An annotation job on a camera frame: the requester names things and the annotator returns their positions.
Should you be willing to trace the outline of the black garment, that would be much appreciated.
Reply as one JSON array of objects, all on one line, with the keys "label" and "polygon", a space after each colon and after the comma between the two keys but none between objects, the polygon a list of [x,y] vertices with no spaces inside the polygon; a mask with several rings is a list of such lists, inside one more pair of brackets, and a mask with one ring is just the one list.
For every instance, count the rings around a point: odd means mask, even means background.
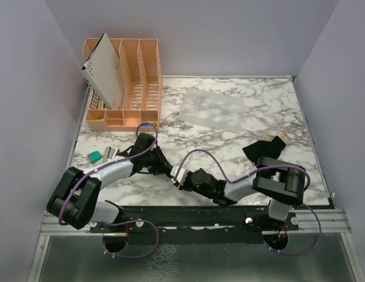
[{"label": "black garment", "polygon": [[278,159],[285,147],[286,143],[278,136],[275,136],[271,141],[259,140],[244,147],[242,150],[246,157],[256,164],[261,157]]}]

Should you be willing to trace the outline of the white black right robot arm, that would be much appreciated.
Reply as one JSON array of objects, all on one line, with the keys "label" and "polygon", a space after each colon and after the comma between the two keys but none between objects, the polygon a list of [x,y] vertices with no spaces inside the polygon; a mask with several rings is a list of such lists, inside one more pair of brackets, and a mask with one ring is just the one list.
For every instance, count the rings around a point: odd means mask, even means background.
[{"label": "white black right robot arm", "polygon": [[303,204],[310,185],[305,168],[269,157],[261,157],[252,171],[237,180],[218,180],[203,169],[191,172],[180,166],[174,166],[170,175],[181,190],[198,193],[223,207],[256,192],[271,198],[264,223],[272,230],[284,225],[293,206]]}]

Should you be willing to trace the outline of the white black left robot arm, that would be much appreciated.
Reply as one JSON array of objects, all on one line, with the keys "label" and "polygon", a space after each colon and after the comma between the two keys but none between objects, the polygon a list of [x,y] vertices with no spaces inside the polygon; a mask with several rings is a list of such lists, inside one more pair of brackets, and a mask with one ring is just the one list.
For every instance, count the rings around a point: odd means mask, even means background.
[{"label": "white black left robot arm", "polygon": [[100,191],[147,169],[149,174],[170,177],[172,165],[154,136],[140,133],[134,145],[118,153],[108,162],[81,170],[68,168],[46,205],[46,211],[58,218],[59,224],[79,230],[90,222],[103,223],[112,232],[124,224],[121,208],[109,201],[99,202]]}]

